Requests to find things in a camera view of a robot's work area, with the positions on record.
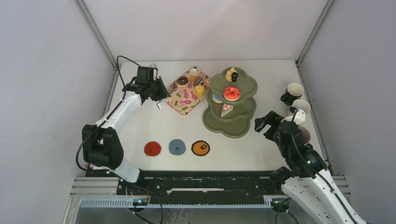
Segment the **silver serving tongs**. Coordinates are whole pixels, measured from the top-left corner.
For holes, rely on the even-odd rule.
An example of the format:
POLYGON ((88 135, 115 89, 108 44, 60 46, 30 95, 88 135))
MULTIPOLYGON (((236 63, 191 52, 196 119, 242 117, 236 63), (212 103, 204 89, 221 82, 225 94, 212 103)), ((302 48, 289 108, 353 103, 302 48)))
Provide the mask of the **silver serving tongs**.
POLYGON ((162 109, 164 104, 165 104, 165 99, 161 99, 161 100, 156 102, 156 106, 157 106, 158 109, 162 109))

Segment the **chocolate donut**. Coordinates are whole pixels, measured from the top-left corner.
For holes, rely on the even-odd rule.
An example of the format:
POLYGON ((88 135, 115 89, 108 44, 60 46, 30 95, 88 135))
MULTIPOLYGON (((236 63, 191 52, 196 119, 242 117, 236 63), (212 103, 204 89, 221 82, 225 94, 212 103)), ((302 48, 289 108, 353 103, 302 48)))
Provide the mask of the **chocolate donut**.
POLYGON ((177 83, 179 86, 186 86, 186 85, 189 83, 189 78, 186 77, 186 76, 180 76, 180 77, 177 79, 176 83, 177 83))

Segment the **chocolate striped cake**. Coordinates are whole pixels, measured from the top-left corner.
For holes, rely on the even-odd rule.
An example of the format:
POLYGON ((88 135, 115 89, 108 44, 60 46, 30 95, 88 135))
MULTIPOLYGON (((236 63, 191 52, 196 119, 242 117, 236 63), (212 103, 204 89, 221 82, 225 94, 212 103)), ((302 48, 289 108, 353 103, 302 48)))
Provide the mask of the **chocolate striped cake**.
POLYGON ((195 81, 193 82, 193 86, 202 85, 203 82, 204 82, 204 78, 203 77, 197 77, 195 79, 195 81))

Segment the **yellow pudding cake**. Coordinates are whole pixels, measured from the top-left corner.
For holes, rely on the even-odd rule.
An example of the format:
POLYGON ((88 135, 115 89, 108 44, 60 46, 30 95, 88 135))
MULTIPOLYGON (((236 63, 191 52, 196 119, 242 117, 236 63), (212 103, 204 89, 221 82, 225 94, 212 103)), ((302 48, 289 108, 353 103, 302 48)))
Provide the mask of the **yellow pudding cake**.
POLYGON ((194 92, 197 97, 202 97, 205 94, 205 87, 203 85, 196 85, 194 87, 194 92))

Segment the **blue frosted donut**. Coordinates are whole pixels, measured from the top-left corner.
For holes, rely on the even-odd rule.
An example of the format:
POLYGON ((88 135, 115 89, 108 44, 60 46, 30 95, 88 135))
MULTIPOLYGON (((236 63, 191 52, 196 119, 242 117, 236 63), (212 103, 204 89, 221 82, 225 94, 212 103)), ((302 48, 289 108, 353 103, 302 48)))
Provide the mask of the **blue frosted donut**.
POLYGON ((218 103, 218 104, 222 104, 222 103, 223 103, 223 102, 221 101, 220 97, 219 97, 218 95, 216 95, 216 94, 213 94, 213 95, 212 95, 212 99, 213 99, 213 101, 214 101, 215 103, 218 103))

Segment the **red donut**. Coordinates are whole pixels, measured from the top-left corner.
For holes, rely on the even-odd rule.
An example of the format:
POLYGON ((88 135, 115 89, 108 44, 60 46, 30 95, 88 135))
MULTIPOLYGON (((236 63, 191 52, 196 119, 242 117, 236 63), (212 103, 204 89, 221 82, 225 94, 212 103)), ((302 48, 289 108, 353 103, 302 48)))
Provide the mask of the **red donut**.
POLYGON ((235 86, 228 86, 223 91, 223 97, 228 101, 236 101, 240 98, 240 90, 235 86))

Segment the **yellow fruit cake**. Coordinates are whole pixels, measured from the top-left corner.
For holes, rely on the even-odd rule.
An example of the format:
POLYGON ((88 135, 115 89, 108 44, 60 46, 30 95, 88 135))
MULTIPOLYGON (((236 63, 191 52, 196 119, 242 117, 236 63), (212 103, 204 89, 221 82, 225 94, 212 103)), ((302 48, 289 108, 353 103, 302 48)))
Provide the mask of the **yellow fruit cake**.
POLYGON ((226 72, 226 80, 228 82, 235 83, 238 80, 238 77, 239 77, 239 74, 238 74, 237 70, 234 67, 232 67, 231 69, 229 69, 226 72))

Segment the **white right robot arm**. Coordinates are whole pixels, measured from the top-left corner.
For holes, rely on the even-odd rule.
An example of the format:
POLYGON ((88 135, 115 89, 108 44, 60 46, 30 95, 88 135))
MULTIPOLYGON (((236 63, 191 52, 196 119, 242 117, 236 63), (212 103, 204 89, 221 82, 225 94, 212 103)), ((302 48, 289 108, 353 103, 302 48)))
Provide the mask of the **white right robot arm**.
POLYGON ((364 224, 344 197, 319 153, 305 142, 299 125, 306 113, 296 109, 283 117, 274 111, 255 119, 255 131, 276 144, 287 166, 270 174, 270 189, 294 200, 318 224, 364 224))

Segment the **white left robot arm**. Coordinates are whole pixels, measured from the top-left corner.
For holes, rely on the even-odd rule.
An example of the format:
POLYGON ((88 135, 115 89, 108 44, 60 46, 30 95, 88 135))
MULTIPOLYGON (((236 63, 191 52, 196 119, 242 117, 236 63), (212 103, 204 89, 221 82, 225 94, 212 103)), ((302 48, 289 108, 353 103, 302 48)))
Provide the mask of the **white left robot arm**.
POLYGON ((111 111, 94 125, 83 127, 79 149, 85 162, 113 172, 128 182, 130 191, 139 195, 145 191, 146 182, 139 178, 140 170, 125 158, 119 132, 145 100, 158 102, 170 94, 154 63, 138 66, 137 75, 123 86, 122 92, 122 98, 111 111))

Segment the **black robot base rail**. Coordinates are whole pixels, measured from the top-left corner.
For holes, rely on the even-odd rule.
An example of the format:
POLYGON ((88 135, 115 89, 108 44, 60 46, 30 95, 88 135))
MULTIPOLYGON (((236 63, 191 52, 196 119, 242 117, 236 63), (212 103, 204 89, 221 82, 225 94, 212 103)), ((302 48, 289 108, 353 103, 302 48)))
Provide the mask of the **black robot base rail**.
POLYGON ((283 196, 281 184, 292 177, 275 171, 143 171, 136 183, 118 181, 117 195, 142 196, 165 205, 264 205, 266 196, 283 196))

